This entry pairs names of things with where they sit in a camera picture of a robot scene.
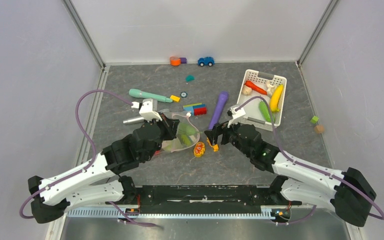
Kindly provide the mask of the clear polka dot zip bag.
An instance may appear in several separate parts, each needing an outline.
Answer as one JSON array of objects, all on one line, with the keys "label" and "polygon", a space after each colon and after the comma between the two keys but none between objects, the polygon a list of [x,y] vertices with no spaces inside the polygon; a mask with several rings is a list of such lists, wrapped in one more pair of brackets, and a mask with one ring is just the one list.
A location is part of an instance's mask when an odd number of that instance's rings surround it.
[{"label": "clear polka dot zip bag", "polygon": [[201,131],[191,123],[190,117],[192,117],[192,114],[189,111],[166,111],[164,114],[167,118],[179,120],[175,134],[176,138],[163,141],[161,149],[157,150],[154,156],[187,150],[199,142]]}]

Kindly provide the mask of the green toy cabbage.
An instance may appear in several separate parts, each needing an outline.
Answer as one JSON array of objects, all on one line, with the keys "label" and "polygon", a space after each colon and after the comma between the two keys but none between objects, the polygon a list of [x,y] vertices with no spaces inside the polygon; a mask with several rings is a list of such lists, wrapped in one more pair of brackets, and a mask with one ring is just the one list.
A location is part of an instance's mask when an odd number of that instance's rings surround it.
[{"label": "green toy cabbage", "polygon": [[163,141],[161,145],[161,150],[169,153],[176,152],[178,148],[179,141],[177,139]]}]

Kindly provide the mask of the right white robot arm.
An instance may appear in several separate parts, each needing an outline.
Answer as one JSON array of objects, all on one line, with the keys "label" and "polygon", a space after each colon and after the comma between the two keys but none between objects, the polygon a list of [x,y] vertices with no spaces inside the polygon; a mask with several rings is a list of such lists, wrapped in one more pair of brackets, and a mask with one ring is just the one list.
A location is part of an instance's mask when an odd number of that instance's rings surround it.
[{"label": "right white robot arm", "polygon": [[351,225],[365,226],[377,195],[359,170],[322,167],[289,155],[264,141],[250,124],[217,123],[204,133],[210,144],[216,144],[221,137],[222,145],[233,145],[257,169],[278,175],[268,191],[273,203],[308,203],[335,212]]}]

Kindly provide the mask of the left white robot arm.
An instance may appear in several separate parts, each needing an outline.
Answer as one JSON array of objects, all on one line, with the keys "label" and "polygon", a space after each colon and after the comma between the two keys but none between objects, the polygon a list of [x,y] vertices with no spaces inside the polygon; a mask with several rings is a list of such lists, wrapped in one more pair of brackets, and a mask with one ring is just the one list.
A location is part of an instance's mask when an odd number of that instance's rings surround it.
[{"label": "left white robot arm", "polygon": [[162,120],[145,121],[123,139],[113,142],[87,162],[50,178],[32,176],[28,179],[31,218],[39,224],[50,223],[76,207],[94,202],[122,200],[133,203],[137,198],[130,177],[120,176],[107,184],[93,183],[119,176],[150,161],[162,149],[164,141],[176,139],[179,119],[160,114]]}]

